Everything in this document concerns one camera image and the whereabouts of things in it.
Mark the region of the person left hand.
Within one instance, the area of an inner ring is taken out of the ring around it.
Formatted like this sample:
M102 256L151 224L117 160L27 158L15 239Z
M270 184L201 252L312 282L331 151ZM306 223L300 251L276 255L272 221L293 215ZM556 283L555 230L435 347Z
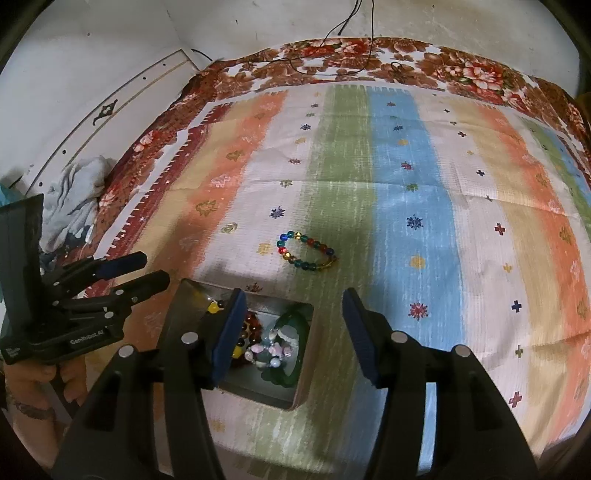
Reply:
M42 386L55 378L65 384L63 395L68 403L81 405L87 396L86 363L83 356L60 364L44 365L25 360L4 366L5 385L11 404L21 414L34 420L49 420L54 410Z

